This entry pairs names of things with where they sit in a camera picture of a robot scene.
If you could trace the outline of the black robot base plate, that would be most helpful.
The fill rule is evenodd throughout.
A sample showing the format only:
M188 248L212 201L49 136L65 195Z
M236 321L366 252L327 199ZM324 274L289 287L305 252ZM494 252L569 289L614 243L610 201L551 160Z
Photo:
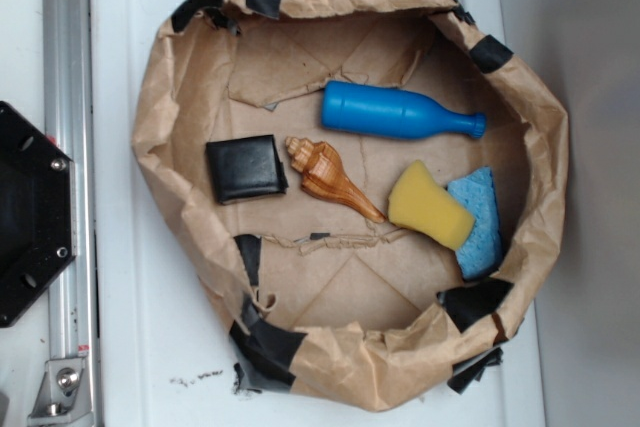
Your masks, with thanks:
M75 258L73 161L1 103L1 326L9 328Z

